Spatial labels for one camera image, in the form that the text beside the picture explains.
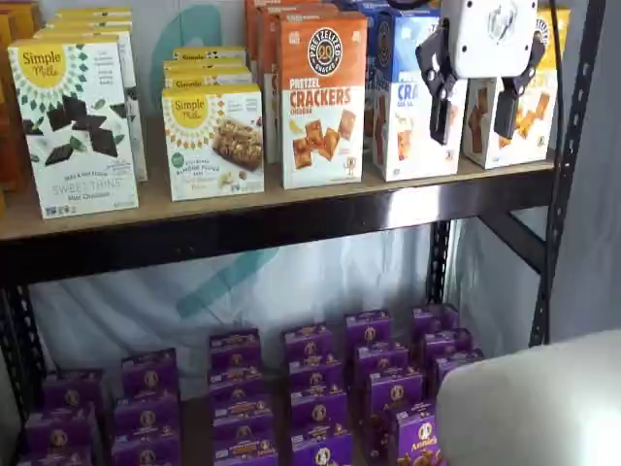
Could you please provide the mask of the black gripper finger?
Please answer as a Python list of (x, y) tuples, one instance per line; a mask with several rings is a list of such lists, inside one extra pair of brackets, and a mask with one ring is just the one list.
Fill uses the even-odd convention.
[(507, 140), (517, 126), (519, 100), (546, 53), (549, 32), (543, 17), (498, 17), (493, 21), (495, 75), (503, 83), (494, 130)]
[(423, 82), (432, 97), (430, 136), (446, 145), (450, 133), (450, 97), (457, 76), (449, 55), (449, 19), (442, 18), (434, 32), (415, 51)]

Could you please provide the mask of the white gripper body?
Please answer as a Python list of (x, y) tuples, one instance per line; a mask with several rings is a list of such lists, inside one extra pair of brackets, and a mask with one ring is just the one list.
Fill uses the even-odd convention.
[(459, 79), (515, 77), (527, 66), (538, 3), (524, 0), (447, 0), (448, 56)]

